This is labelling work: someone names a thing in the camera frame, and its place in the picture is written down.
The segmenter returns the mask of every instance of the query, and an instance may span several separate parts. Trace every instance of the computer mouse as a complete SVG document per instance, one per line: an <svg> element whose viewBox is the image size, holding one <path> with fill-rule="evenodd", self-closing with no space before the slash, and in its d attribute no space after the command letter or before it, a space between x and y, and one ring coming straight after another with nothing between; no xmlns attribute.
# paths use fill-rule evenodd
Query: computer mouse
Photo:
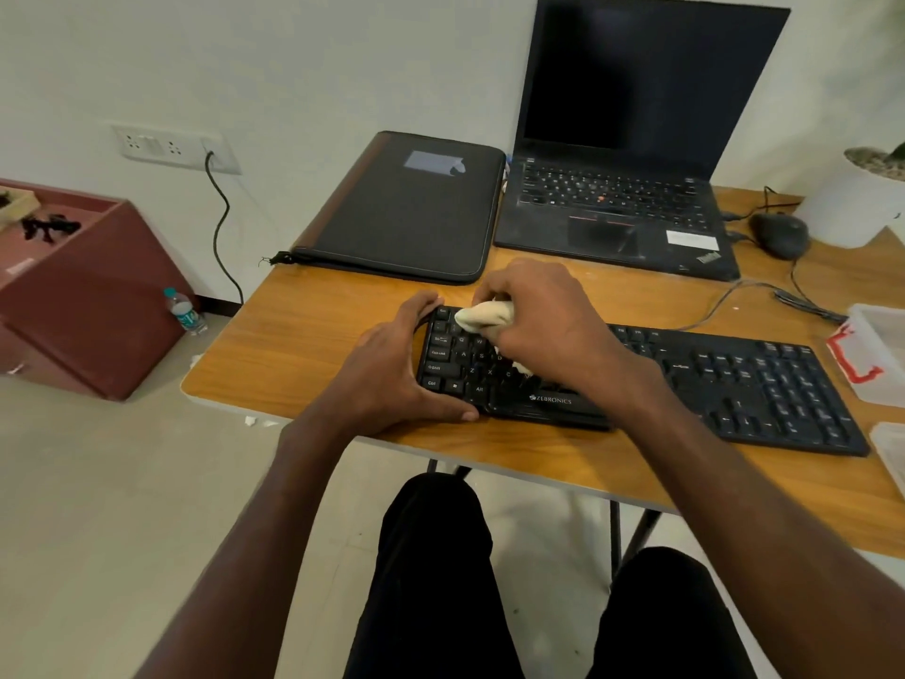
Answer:
<svg viewBox="0 0 905 679"><path fill-rule="evenodd" d="M807 224L796 216L762 213L752 216L749 226L757 244L780 260L797 260L811 245Z"/></svg>

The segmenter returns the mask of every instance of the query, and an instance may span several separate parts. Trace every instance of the bottle label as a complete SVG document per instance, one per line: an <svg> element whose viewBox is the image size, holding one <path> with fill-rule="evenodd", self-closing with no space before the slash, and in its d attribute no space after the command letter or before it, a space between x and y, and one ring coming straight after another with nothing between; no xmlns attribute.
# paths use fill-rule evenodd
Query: bottle label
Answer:
<svg viewBox="0 0 905 679"><path fill-rule="evenodd" d="M198 313L193 309L190 309L185 314L177 314L175 318L179 319L179 323L187 331L194 329L198 325Z"/></svg>

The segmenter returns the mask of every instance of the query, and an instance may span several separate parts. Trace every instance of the maroon cabinet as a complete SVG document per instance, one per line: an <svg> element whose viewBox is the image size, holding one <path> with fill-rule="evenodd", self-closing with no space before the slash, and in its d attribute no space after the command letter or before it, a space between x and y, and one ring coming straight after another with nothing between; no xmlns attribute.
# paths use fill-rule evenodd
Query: maroon cabinet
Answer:
<svg viewBox="0 0 905 679"><path fill-rule="evenodd" d="M194 294L135 207L25 182L39 219L82 224L54 243L0 229L0 373L125 400L183 334L163 289Z"/></svg>

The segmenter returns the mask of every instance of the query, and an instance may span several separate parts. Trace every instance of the hand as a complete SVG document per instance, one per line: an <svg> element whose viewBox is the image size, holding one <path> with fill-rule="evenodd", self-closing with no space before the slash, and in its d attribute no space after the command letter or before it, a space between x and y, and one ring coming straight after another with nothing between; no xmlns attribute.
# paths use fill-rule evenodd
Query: hand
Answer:
<svg viewBox="0 0 905 679"><path fill-rule="evenodd" d="M432 393L414 380L412 339L418 322L443 300L422 290L399 308L395 319L368 330L339 373L303 416L325 417L351 435L379 433L415 420L473 422L474 406Z"/></svg>
<svg viewBox="0 0 905 679"><path fill-rule="evenodd" d="M662 382L659 367L617 340L562 264L514 260L487 274L471 304L493 298L515 305L512 326L483 334L500 353L585 394L605 412L618 406L632 382Z"/></svg>

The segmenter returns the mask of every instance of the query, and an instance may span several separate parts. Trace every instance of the keyboard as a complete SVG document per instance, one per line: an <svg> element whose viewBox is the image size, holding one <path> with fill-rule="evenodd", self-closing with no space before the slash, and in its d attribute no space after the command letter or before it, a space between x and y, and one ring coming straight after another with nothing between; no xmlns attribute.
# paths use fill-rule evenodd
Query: keyboard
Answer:
<svg viewBox="0 0 905 679"><path fill-rule="evenodd" d="M437 307L418 365L421 386L463 398L490 416L609 430L578 391L524 376L486 339ZM727 441L831 455L870 446L808 346L610 325L627 349L650 357L685 406Z"/></svg>
<svg viewBox="0 0 905 679"><path fill-rule="evenodd" d="M693 179L654 181L631 176L526 164L518 201L524 204L589 209L601 214L644 217L692 231L709 222Z"/></svg>

